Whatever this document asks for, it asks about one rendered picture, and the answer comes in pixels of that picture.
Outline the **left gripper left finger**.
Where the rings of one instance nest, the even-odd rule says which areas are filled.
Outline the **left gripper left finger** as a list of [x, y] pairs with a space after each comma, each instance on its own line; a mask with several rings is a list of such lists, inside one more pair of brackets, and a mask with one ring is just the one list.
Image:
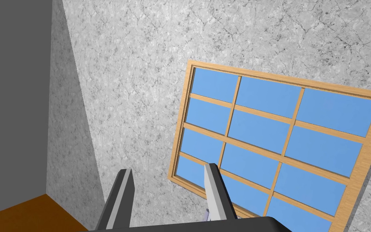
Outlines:
[[129, 228], [134, 193], [132, 169], [121, 169], [115, 178], [96, 230]]

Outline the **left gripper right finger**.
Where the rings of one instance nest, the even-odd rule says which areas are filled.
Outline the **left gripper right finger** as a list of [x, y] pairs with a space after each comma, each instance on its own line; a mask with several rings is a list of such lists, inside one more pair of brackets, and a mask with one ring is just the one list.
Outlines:
[[204, 188], [208, 204], [208, 220], [238, 218], [219, 168], [215, 163], [204, 165]]

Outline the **wooden framed window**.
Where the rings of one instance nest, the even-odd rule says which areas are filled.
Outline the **wooden framed window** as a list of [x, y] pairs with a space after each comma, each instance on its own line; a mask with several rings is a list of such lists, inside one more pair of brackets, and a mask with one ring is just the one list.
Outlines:
[[168, 178], [204, 198], [208, 163], [241, 218], [347, 232], [371, 166], [371, 90], [189, 60]]

